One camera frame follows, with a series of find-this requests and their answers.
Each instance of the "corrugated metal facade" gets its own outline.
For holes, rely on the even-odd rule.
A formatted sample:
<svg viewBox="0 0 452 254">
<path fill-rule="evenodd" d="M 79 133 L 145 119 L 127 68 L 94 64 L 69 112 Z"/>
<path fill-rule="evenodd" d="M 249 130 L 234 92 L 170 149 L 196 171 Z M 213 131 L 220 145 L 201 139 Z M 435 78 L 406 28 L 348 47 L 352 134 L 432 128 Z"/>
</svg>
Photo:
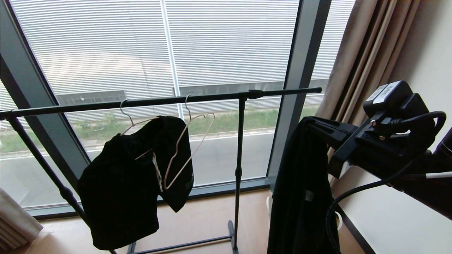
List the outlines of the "corrugated metal facade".
<svg viewBox="0 0 452 254">
<path fill-rule="evenodd" d="M 167 22 L 181 87 L 283 81 L 297 0 L 11 0 L 56 95 L 124 90 L 127 98 L 173 96 Z M 328 79 L 354 0 L 333 0 L 312 79 Z M 322 95 L 308 96 L 319 103 Z M 0 88 L 3 109 L 14 103 Z M 279 106 L 279 97 L 249 101 Z M 193 103 L 194 112 L 237 109 Z M 105 112 L 68 113 L 70 120 Z M 123 115 L 114 111 L 117 117 Z M 175 105 L 127 109 L 134 117 L 177 114 Z"/>
</svg>

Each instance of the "beige curtain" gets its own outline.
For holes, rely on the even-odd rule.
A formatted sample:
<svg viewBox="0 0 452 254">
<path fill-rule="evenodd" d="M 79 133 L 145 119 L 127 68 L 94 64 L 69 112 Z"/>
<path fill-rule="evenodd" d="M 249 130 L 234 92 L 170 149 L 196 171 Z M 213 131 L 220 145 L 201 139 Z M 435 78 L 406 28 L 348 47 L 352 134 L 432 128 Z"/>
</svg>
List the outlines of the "beige curtain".
<svg viewBox="0 0 452 254">
<path fill-rule="evenodd" d="M 41 230 L 42 225 L 0 188 L 0 250 L 31 242 Z"/>
<path fill-rule="evenodd" d="M 384 85 L 419 0 L 356 0 L 316 116 L 361 125 L 363 102 Z"/>
</svg>

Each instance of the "grass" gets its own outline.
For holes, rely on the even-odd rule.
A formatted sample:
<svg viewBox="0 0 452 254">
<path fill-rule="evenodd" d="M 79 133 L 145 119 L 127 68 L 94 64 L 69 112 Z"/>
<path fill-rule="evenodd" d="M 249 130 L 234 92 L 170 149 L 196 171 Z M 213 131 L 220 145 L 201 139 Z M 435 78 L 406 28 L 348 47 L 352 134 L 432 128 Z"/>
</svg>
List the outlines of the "grass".
<svg viewBox="0 0 452 254">
<path fill-rule="evenodd" d="M 304 116 L 312 116 L 317 112 L 317 106 L 305 106 L 301 113 Z M 245 112 L 244 130 L 259 128 L 274 128 L 278 119 L 278 110 L 248 110 Z M 207 118 L 199 117 L 188 126 L 190 135 L 204 134 L 212 122 L 212 115 Z M 238 111 L 216 114 L 215 121 L 209 133 L 237 131 L 239 123 Z M 118 133 L 122 133 L 129 127 L 128 122 L 118 121 L 113 114 L 105 114 L 102 121 L 88 122 L 77 121 L 73 123 L 74 130 L 81 140 L 108 141 Z M 32 131 L 27 132 L 33 142 L 41 148 L 41 142 Z M 0 136 L 2 146 L 0 152 L 26 151 L 27 147 L 16 132 L 5 132 Z"/>
</svg>

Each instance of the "clothing rack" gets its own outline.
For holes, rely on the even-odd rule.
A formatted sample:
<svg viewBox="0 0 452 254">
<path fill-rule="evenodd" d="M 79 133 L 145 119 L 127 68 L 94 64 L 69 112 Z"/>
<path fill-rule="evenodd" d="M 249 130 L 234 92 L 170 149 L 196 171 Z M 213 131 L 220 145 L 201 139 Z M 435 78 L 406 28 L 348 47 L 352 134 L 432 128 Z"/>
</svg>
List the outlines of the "clothing rack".
<svg viewBox="0 0 452 254">
<path fill-rule="evenodd" d="M 123 108 L 127 107 L 140 107 L 140 106 L 152 106 L 152 105 L 164 105 L 164 104 L 176 104 L 185 102 L 201 102 L 201 101 L 214 101 L 214 100 L 229 100 L 238 99 L 239 100 L 239 125 L 238 125 L 238 144 L 237 144 L 237 167 L 235 169 L 235 218 L 234 224 L 232 221 L 228 221 L 229 235 L 210 238 L 206 240 L 174 245 L 164 248 L 151 249 L 146 251 L 134 252 L 136 242 L 129 245 L 128 254 L 145 254 L 154 253 L 170 249 L 178 249 L 183 247 L 188 247 L 192 245 L 205 244 L 220 240 L 230 239 L 232 244 L 233 254 L 238 254 L 237 248 L 237 231 L 238 231 L 238 221 L 239 221 L 239 201 L 240 201 L 240 181 L 242 176 L 242 144 L 243 144 L 243 124 L 245 118 L 245 102 L 248 99 L 257 99 L 265 96 L 277 96 L 277 95 L 289 95 L 289 94 L 308 94 L 308 93 L 320 93 L 322 88 L 305 88 L 305 89 L 288 89 L 288 90 L 277 90 L 277 91 L 261 91 L 261 90 L 250 90 L 243 93 L 233 93 L 233 94 L 215 94 L 215 95 L 198 95 L 186 97 L 169 97 L 169 98 L 159 98 L 159 99 L 132 99 L 124 101 L 122 104 Z M 27 108 L 27 109 L 15 109 L 10 111 L 1 111 L 0 120 L 7 120 L 13 129 L 19 134 L 21 139 L 24 141 L 25 145 L 30 149 L 33 156 L 39 162 L 39 164 L 44 168 L 44 171 L 58 187 L 61 196 L 72 206 L 77 212 L 77 214 L 83 219 L 83 221 L 89 226 L 86 220 L 85 213 L 77 200 L 72 195 L 71 190 L 64 186 L 61 180 L 57 177 L 55 172 L 51 169 L 50 165 L 46 162 L 41 152 L 35 146 L 33 141 L 30 139 L 24 127 L 17 119 L 18 117 L 25 116 L 35 116 L 42 114 L 52 114 L 52 113 L 66 113 L 66 112 L 77 112 L 86 110 L 97 110 L 97 109 L 109 109 L 109 108 L 119 108 L 120 102 L 108 102 L 108 103 L 90 103 L 83 105 L 74 106 L 52 106 L 43 108 Z M 116 254 L 115 250 L 110 250 L 110 253 Z"/>
</svg>

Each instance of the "black t-shirt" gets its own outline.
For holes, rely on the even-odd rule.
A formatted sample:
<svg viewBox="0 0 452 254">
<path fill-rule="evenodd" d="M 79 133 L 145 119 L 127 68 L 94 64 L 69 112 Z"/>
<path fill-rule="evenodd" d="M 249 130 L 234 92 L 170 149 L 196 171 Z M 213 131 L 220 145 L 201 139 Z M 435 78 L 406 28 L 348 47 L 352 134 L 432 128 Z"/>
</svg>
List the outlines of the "black t-shirt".
<svg viewBox="0 0 452 254">
<path fill-rule="evenodd" d="M 96 248 L 118 249 L 156 232 L 159 229 L 157 195 L 175 212 L 184 206 L 193 187 L 191 161 L 168 190 L 161 191 L 160 184 L 163 185 L 176 142 L 185 126 L 180 118 L 160 116 L 134 134 L 117 134 L 105 143 L 100 155 L 84 170 L 78 181 L 78 192 Z M 151 151 L 135 160 L 149 149 Z M 186 131 L 171 164 L 167 184 L 190 156 Z"/>
</svg>

